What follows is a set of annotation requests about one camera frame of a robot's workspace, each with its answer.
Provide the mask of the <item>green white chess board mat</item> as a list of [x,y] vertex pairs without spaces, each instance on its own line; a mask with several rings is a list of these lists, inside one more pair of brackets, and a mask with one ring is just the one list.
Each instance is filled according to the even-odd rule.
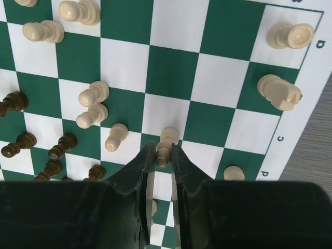
[[[94,164],[111,176],[163,129],[179,132],[189,159],[213,179],[240,167],[247,180],[275,180],[330,73],[331,1],[97,1],[98,24],[64,20],[59,1],[1,1],[1,97],[23,92],[28,108],[1,119],[1,146],[23,132],[37,143],[1,157],[1,181],[30,182],[70,133],[77,146],[51,177],[82,180]],[[302,49],[267,44],[277,23],[307,23]],[[274,74],[297,86],[292,110],[257,90]],[[111,127],[129,134],[110,152]]]

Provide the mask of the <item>white chess rook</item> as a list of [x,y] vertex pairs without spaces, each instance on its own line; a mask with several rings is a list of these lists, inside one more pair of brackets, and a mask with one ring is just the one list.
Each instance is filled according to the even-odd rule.
[[315,30],[310,24],[300,23],[292,25],[281,22],[269,29],[266,41],[274,49],[302,49],[312,42],[314,36]]

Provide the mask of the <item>white chess knight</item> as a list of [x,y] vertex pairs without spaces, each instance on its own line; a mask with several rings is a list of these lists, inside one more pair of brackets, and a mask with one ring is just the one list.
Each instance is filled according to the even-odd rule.
[[263,76],[257,83],[258,92],[278,110],[289,111],[302,98],[301,90],[274,74]]

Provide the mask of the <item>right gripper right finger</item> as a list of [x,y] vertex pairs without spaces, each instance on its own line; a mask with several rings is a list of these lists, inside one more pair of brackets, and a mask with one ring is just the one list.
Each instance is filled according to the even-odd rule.
[[212,178],[192,163],[179,145],[172,144],[171,165],[177,248],[208,248],[210,235],[203,185]]

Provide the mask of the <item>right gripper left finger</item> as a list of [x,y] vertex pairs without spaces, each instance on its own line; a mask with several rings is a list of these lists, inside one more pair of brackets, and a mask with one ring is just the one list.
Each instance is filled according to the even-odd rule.
[[104,245],[150,244],[155,178],[155,142],[107,179],[110,206],[103,224]]

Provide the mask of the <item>dark chess pawn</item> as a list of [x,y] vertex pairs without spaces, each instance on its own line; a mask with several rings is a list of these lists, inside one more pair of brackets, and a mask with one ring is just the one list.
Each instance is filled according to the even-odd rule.
[[72,150],[77,145],[77,138],[72,134],[64,134],[58,139],[58,144],[49,151],[48,156],[52,160],[60,159],[68,150]]

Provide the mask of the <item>white chess pawn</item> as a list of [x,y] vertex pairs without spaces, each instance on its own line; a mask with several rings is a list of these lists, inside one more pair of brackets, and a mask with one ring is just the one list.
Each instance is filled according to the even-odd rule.
[[123,142],[129,134],[128,128],[122,123],[114,124],[109,132],[109,136],[105,141],[105,148],[110,151],[116,151],[121,142]]

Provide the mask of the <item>white chess piece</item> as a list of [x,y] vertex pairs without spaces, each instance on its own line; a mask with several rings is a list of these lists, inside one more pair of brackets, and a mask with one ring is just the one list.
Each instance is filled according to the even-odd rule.
[[179,132],[173,128],[165,128],[160,135],[160,142],[156,147],[156,165],[164,169],[171,162],[172,144],[177,145],[179,141]]

